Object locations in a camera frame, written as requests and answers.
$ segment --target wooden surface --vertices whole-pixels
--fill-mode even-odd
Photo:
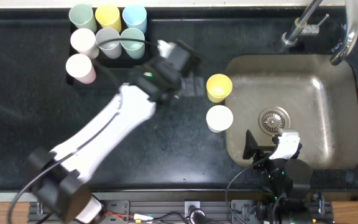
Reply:
[[[6,213],[9,202],[0,202],[0,223],[6,223]],[[16,205],[13,224],[27,223],[29,203],[21,202]],[[334,202],[335,224],[358,224],[358,202]]]

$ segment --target sink drain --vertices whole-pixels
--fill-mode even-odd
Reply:
[[[266,134],[274,135],[280,129],[290,128],[290,117],[283,108],[267,108],[259,115],[259,126]]]

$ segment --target sink basin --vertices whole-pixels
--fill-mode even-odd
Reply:
[[[258,145],[272,146],[280,128],[299,132],[299,159],[315,169],[358,165],[358,99],[347,62],[329,63],[329,55],[244,55],[225,74],[233,91],[225,104],[234,122],[226,131],[227,151],[241,166],[249,129]]]

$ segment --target chrome faucet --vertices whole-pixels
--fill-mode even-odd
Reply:
[[[292,26],[291,30],[282,35],[282,40],[285,45],[296,44],[298,36],[306,27],[310,16],[322,1],[323,0],[313,0],[301,17],[295,19],[295,25]],[[333,65],[339,65],[350,54],[358,37],[358,0],[345,0],[345,5],[347,17],[346,37],[340,48],[329,60]]]

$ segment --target faucet handle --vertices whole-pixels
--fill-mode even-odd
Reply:
[[[326,16],[317,24],[317,25],[305,25],[305,28],[303,28],[300,35],[317,35],[320,31],[320,25],[329,17],[329,14],[326,14]]]

